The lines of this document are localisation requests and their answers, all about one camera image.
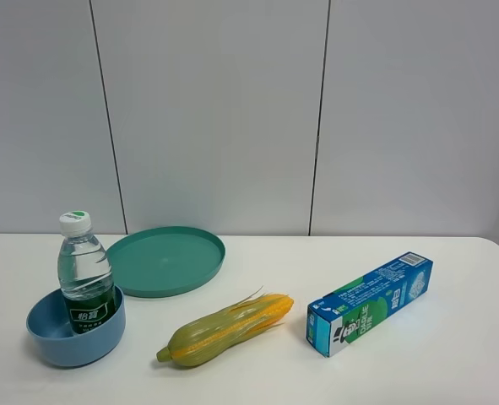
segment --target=white bottle cap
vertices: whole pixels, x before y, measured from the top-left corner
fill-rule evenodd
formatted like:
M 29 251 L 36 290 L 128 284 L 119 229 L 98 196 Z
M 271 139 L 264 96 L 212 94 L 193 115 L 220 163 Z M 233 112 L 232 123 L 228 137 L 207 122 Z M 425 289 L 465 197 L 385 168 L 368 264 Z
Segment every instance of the white bottle cap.
M 60 217 L 62 235 L 75 238 L 91 231 L 91 218 L 85 211 L 72 211 Z

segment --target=blue toothpaste box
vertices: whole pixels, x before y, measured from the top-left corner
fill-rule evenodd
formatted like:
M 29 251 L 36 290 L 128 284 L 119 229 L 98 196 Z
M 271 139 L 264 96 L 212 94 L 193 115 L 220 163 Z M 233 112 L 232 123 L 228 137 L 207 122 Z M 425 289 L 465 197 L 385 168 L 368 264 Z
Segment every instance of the blue toothpaste box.
M 307 307 L 307 341 L 333 356 L 427 291 L 433 262 L 413 252 L 312 302 Z

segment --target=plastic bowl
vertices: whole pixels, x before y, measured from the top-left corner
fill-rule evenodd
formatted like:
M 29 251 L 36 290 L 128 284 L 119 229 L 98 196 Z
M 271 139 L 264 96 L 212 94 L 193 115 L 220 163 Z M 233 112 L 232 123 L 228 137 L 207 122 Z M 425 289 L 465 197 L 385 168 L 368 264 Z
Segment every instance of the plastic bowl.
M 116 287 L 116 313 L 101 326 L 73 334 L 62 291 L 57 289 L 40 300 L 28 314 L 26 326 L 39 354 L 48 363 L 78 367 L 92 363 L 113 350 L 125 330 L 123 292 Z

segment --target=plastic corn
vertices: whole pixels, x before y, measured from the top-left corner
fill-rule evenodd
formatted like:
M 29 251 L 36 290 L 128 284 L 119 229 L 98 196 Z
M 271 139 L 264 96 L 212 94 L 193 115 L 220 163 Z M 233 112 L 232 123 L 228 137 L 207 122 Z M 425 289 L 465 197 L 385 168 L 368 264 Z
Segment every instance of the plastic corn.
M 251 298 L 252 295 L 179 328 L 168 345 L 157 353 L 157 359 L 184 366 L 201 365 L 230 346 L 277 326 L 275 322 L 285 316 L 294 303 L 283 294 Z

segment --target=plastic bottle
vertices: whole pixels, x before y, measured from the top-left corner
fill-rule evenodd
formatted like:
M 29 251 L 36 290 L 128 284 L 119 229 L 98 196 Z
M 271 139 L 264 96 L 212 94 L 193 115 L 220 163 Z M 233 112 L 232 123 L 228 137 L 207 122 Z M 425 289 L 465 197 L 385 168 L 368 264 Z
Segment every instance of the plastic bottle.
M 91 233 L 91 219 L 85 211 L 60 217 L 65 240 L 57 258 L 57 277 L 75 333 L 88 332 L 116 312 L 111 265 L 105 248 Z

